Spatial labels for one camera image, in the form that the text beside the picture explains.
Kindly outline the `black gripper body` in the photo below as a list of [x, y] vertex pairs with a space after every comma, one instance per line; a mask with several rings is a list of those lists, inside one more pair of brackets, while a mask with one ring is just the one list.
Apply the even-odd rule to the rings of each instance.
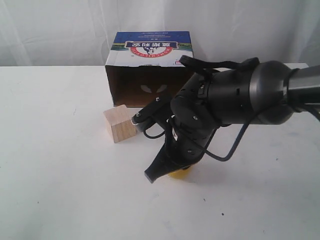
[[203, 76], [192, 75], [170, 102], [176, 137], [172, 138], [169, 152], [172, 160], [183, 167], [197, 163], [204, 155], [193, 142], [207, 148], [214, 130], [220, 127], [204, 99], [207, 88], [201, 88], [203, 84]]

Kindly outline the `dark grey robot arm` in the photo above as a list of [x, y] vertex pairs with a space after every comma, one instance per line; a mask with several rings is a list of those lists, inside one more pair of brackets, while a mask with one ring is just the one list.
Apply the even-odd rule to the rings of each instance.
[[[228, 161], [250, 125], [280, 125], [294, 113], [320, 116], [320, 68], [290, 68], [258, 58], [209, 63], [184, 57], [192, 77], [169, 102], [161, 126], [165, 142], [144, 174], [150, 182], [198, 163], [204, 155]], [[225, 156], [208, 147], [220, 128], [241, 129]]]

